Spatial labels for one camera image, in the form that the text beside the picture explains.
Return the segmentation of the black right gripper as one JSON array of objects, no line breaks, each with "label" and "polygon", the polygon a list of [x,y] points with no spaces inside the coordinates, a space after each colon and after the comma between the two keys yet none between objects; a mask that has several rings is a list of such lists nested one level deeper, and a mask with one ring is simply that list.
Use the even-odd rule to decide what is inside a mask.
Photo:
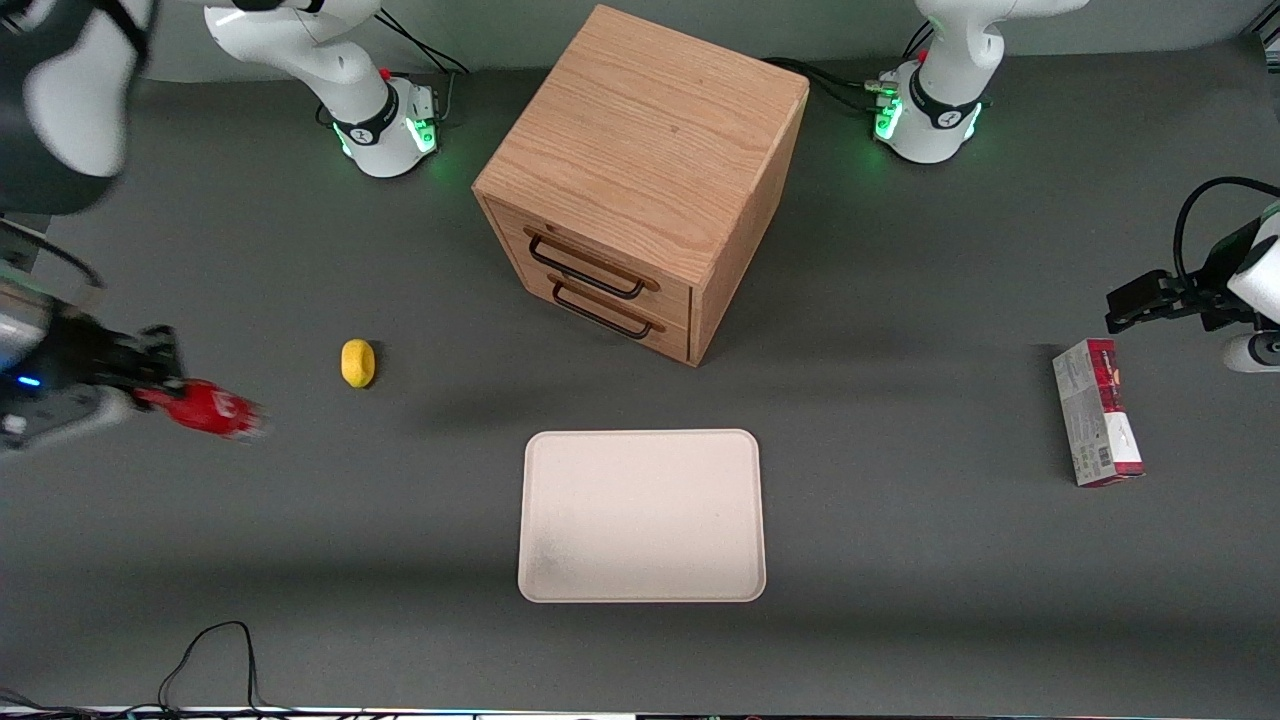
[{"label": "black right gripper", "polygon": [[141,384],[183,387],[186,368],[177,331],[151,325],[137,334],[138,354],[118,352],[133,343],[61,300],[3,301],[4,398],[32,398],[79,383],[132,395]]}]

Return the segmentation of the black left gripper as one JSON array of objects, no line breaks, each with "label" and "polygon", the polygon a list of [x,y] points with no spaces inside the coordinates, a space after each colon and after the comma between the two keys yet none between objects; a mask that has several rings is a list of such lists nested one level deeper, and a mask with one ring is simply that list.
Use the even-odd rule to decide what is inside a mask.
[{"label": "black left gripper", "polygon": [[1204,265],[1187,282],[1166,270],[1155,269],[1106,295],[1105,324],[1110,334],[1134,325],[1162,319],[1181,319],[1199,313],[1204,332],[1234,324],[1256,325],[1263,310],[1263,291],[1258,288],[1263,261],[1263,219],[1256,218],[1208,252]]}]

